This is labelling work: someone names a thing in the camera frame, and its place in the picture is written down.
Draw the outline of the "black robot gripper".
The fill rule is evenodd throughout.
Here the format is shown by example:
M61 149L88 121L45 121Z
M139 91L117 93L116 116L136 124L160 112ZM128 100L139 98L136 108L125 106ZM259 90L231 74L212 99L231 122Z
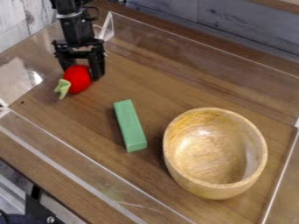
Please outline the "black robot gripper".
M105 73L104 41L93 38L81 44L69 44L63 40L50 42L60 67L67 70L76 64L75 59L88 59L91 79L96 81Z

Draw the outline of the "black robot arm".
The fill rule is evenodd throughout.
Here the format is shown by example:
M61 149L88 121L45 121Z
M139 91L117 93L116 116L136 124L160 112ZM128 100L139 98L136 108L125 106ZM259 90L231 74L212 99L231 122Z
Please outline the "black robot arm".
M88 61L89 78L96 81L105 73L104 40L95 37L92 22L99 17L89 15L92 0L49 0L57 11L64 40L53 40L53 55L63 70L77 64L76 59Z

